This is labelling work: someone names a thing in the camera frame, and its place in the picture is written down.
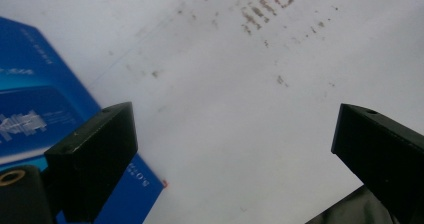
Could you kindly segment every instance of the blue box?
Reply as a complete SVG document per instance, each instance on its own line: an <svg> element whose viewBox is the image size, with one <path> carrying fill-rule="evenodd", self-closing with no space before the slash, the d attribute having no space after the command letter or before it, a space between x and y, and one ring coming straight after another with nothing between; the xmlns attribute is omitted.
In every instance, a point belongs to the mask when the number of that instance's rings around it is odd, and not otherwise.
<svg viewBox="0 0 424 224"><path fill-rule="evenodd" d="M32 164L100 111L34 27L0 17L0 170ZM95 223L141 223L163 184L136 155ZM59 223L66 223L59 214Z"/></svg>

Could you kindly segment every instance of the black plastic piece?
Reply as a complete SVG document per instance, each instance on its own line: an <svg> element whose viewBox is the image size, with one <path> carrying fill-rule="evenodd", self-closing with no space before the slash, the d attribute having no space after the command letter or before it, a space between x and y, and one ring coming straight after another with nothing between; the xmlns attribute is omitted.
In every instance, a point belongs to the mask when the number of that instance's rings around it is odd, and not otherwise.
<svg viewBox="0 0 424 224"><path fill-rule="evenodd" d="M306 224L399 224L399 221L370 190L361 186Z"/></svg>
<svg viewBox="0 0 424 224"><path fill-rule="evenodd" d="M332 152L401 223L424 223L424 136L376 111L342 104Z"/></svg>
<svg viewBox="0 0 424 224"><path fill-rule="evenodd" d="M0 223L53 224L40 172L19 166L0 172Z"/></svg>
<svg viewBox="0 0 424 224"><path fill-rule="evenodd" d="M61 185L68 222L94 221L137 152L135 133L131 103L123 103L103 109L44 153L46 176Z"/></svg>

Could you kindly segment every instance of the black block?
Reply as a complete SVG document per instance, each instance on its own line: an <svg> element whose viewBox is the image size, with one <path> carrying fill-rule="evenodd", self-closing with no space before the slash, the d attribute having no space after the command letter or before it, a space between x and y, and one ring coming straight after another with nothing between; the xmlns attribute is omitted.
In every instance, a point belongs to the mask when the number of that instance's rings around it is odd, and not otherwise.
<svg viewBox="0 0 424 224"><path fill-rule="evenodd" d="M366 108L342 104L332 152L401 223L424 223L424 137Z"/></svg>
<svg viewBox="0 0 424 224"><path fill-rule="evenodd" d="M131 103L103 109L47 150L68 222L93 221L137 152Z"/></svg>
<svg viewBox="0 0 424 224"><path fill-rule="evenodd" d="M0 223L53 224L37 167L25 165L0 172Z"/></svg>

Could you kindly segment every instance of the white surface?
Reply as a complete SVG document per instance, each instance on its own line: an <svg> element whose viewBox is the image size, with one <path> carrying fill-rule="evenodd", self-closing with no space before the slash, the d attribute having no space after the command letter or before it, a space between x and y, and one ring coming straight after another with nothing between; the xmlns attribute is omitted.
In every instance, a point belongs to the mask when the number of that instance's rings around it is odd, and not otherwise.
<svg viewBox="0 0 424 224"><path fill-rule="evenodd" d="M146 223L304 223L360 185L330 153L340 103L424 133L424 0L265 1L0 0L0 16L37 26L102 106L133 101L169 182Z"/></svg>

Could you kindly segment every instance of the screw hole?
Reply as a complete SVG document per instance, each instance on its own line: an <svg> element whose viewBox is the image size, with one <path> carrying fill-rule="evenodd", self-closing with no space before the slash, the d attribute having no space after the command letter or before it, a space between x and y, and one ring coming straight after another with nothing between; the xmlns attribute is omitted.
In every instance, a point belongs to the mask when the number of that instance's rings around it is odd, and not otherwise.
<svg viewBox="0 0 424 224"><path fill-rule="evenodd" d="M367 110L367 113L372 114L372 115L378 114L378 112L373 111L373 110Z"/></svg>
<svg viewBox="0 0 424 224"><path fill-rule="evenodd" d="M24 170L13 170L0 176L0 186L8 186L25 176Z"/></svg>

